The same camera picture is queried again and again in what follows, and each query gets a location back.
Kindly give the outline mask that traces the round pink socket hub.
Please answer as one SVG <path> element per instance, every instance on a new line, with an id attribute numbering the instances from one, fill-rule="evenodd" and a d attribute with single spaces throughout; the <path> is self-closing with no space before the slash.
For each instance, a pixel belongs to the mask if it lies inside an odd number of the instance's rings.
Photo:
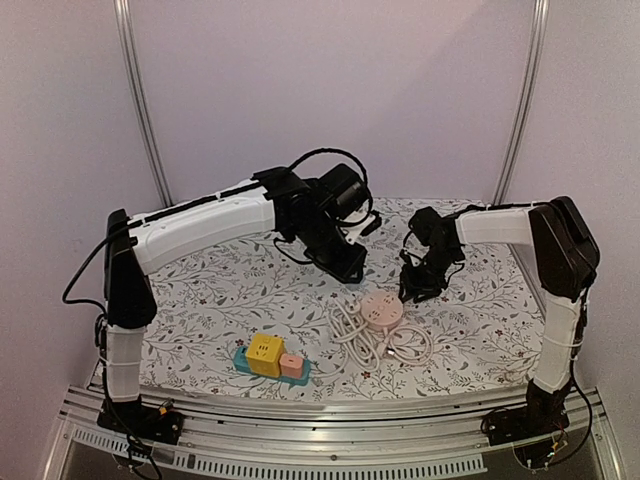
<path id="1" fill-rule="evenodd" d="M 397 327 L 403 316 L 403 303 L 396 294 L 384 290 L 365 295 L 360 302 L 360 315 L 374 331 Z"/>

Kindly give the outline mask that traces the teal power strip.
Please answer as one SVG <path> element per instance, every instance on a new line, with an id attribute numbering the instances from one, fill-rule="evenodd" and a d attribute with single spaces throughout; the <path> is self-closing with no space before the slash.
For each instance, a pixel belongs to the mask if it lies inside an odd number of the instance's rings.
<path id="1" fill-rule="evenodd" d="M 310 380 L 311 363 L 308 359 L 283 353 L 278 359 L 277 365 L 280 368 L 278 377 L 271 377 L 262 373 L 254 372 L 246 359 L 247 346 L 238 347 L 233 356 L 233 365 L 237 372 L 245 375 L 275 380 L 290 386 L 306 386 Z"/>

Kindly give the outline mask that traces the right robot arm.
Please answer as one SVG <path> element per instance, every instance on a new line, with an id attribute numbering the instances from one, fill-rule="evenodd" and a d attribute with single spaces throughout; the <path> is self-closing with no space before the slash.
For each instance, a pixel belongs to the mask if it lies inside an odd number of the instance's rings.
<path id="1" fill-rule="evenodd" d="M 583 342 L 589 290 L 597 277 L 599 247 L 568 196 L 529 204 L 470 205 L 442 216 L 425 207 L 414 213 L 409 232 L 427 252 L 413 261 L 401 257 L 399 296 L 419 303 L 448 287 L 447 272 L 476 244 L 529 246 L 545 293 L 544 337 L 538 365 L 527 388 L 527 406 L 517 427 L 537 436 L 552 424 L 573 383 L 573 363 Z"/>

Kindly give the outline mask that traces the yellow cube socket adapter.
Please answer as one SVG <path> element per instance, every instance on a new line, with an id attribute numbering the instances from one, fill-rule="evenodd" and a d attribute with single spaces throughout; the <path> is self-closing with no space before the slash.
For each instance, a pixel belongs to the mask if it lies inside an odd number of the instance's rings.
<path id="1" fill-rule="evenodd" d="M 280 357 L 285 353 L 282 338 L 256 333 L 249 344 L 245 358 L 252 373 L 270 378 L 281 375 Z"/>

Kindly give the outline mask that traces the pink cube charger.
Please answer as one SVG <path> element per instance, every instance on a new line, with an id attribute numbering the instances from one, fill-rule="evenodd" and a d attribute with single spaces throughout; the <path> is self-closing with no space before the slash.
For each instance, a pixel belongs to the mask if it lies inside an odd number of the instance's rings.
<path id="1" fill-rule="evenodd" d="M 300 356 L 283 353 L 279 358 L 279 366 L 283 377 L 300 380 L 304 374 L 304 359 Z"/>

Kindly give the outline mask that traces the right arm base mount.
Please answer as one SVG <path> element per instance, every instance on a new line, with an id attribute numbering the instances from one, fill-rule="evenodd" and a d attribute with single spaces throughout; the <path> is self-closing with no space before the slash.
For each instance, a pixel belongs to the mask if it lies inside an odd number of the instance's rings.
<path id="1" fill-rule="evenodd" d="M 531 419 L 526 407 L 500 407 L 482 418 L 480 431 L 488 438 L 491 446 L 496 446 L 550 434 L 566 429 L 569 425 L 569 418 L 564 410 L 548 417 Z"/>

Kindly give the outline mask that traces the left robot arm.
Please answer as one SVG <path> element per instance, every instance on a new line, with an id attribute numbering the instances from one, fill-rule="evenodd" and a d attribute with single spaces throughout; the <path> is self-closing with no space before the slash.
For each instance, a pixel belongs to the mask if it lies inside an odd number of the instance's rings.
<path id="1" fill-rule="evenodd" d="M 380 226 L 380 215 L 364 165 L 347 151 L 331 152 L 354 168 L 340 163 L 319 178 L 296 174 L 303 162 L 325 152 L 312 150 L 289 166 L 154 213 L 130 216 L 120 209 L 109 215 L 105 238 L 94 249 L 104 255 L 104 298 L 93 304 L 102 323 L 107 410 L 126 433 L 141 433 L 149 423 L 139 372 L 144 333 L 157 313 L 151 274 L 202 249 L 274 231 L 286 243 L 301 241 L 304 261 L 339 282 L 362 280 L 367 250 L 358 241 Z"/>

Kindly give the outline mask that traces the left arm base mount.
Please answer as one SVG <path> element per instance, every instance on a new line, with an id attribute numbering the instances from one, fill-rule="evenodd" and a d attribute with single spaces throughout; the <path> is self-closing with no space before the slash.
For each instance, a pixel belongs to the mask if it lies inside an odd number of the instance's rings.
<path id="1" fill-rule="evenodd" d="M 140 439 L 177 445 L 185 416 L 171 402 L 159 407 L 142 404 L 141 398 L 131 402 L 103 402 L 97 424 L 108 430 Z"/>

